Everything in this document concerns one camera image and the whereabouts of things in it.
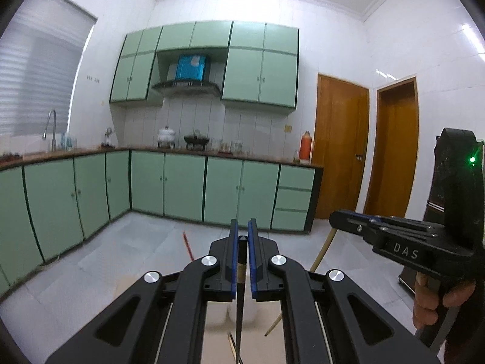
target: wooden countertop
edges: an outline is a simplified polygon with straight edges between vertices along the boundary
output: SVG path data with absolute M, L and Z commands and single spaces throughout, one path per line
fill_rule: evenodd
M 194 150 L 187 150 L 187 149 L 160 149 L 156 147 L 116 147 L 116 148 L 97 147 L 97 148 L 91 148 L 91 149 L 78 148 L 71 151 L 59 150 L 55 152 L 38 152 L 38 153 L 25 154 L 19 159 L 0 162 L 0 171 L 6 170 L 9 168 L 19 167 L 22 165 L 43 163 L 45 161 L 62 160 L 62 159 L 69 159 L 77 156 L 88 156 L 88 155 L 94 155 L 98 153 L 116 152 L 116 151 L 123 151 L 123 150 L 144 150 L 144 151 L 160 152 L 160 153 L 176 153 L 176 154 L 185 154 L 185 155 L 222 157 L 225 159 L 263 161 L 266 163 L 277 163 L 277 164 L 323 169 L 323 167 L 319 165 L 294 163 L 293 160 L 277 158 L 272 156 L 231 155 L 226 153 L 218 153 L 216 151 L 211 151 L 211 150 L 194 151 Z

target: orange thermos bottle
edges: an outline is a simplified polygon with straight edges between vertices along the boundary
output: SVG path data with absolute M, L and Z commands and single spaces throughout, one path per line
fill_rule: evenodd
M 311 151 L 311 135 L 308 131 L 302 136 L 302 142 L 300 144 L 300 162 L 306 160 L 310 162 L 310 151 Z

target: faucet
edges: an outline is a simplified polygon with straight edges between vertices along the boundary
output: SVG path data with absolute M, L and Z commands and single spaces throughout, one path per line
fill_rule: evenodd
M 54 128 L 52 130 L 52 142 L 50 144 L 51 152 L 56 150 L 56 121 L 57 121 L 56 110 L 51 110 L 49 112 L 49 116 L 47 117 L 47 124 L 45 125 L 44 134 L 42 134 L 42 139 L 45 141 L 45 139 L 47 138 L 47 127 L 49 126 L 50 115 L 52 115 L 53 112 L 54 112 Z

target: window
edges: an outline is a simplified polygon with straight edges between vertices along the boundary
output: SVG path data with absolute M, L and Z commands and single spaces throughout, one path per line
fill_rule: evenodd
M 67 0 L 25 0 L 0 38 L 0 135 L 67 130 L 82 53 L 96 19 Z

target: finger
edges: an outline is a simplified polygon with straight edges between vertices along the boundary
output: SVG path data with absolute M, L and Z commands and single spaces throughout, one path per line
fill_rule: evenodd
M 447 308 L 459 307 L 467 301 L 475 291 L 475 281 L 463 281 L 443 296 L 443 305 Z
M 416 282 L 418 282 L 420 286 L 426 286 L 428 283 L 428 276 L 421 272 L 416 272 Z
M 434 311 L 440 304 L 440 297 L 438 294 L 432 292 L 427 287 L 420 286 L 419 283 L 416 283 L 414 289 L 416 292 L 414 300 L 420 307 Z
M 416 315 L 414 314 L 414 311 L 413 311 L 413 324 L 414 324 L 414 327 L 416 327 L 417 329 L 421 329 L 425 325 L 423 322 L 420 322 L 418 319 L 416 319 Z
M 424 323 L 426 326 L 432 326 L 438 321 L 438 314 L 436 311 L 430 309 L 422 308 L 417 304 L 414 304 L 414 316 L 416 319 Z

